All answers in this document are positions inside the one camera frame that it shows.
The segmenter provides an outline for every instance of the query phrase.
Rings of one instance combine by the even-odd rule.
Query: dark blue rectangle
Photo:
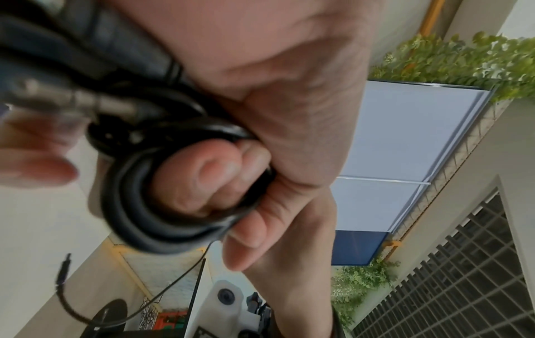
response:
[[[368,265],[388,232],[337,230],[331,265]]]

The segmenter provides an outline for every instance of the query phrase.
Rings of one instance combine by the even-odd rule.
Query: green foliage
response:
[[[344,327],[353,323],[355,309],[369,291],[390,285],[396,279],[390,268],[397,265],[375,258],[368,266],[345,266],[333,276],[331,300]]]
[[[491,89],[494,101],[535,97],[535,38],[474,35],[470,45],[435,35],[402,43],[371,71],[371,79],[435,82]]]

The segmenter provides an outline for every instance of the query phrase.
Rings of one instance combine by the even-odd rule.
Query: whiteboard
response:
[[[341,173],[355,179],[332,185],[337,230],[394,230],[490,96],[471,87],[368,81]]]

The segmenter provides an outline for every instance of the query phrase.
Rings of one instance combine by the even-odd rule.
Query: black metal grid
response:
[[[533,338],[535,314],[499,194],[360,322],[358,338]]]

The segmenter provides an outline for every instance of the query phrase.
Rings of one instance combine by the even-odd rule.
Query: red object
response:
[[[188,311],[162,312],[158,314],[152,330],[174,330],[184,327]]]

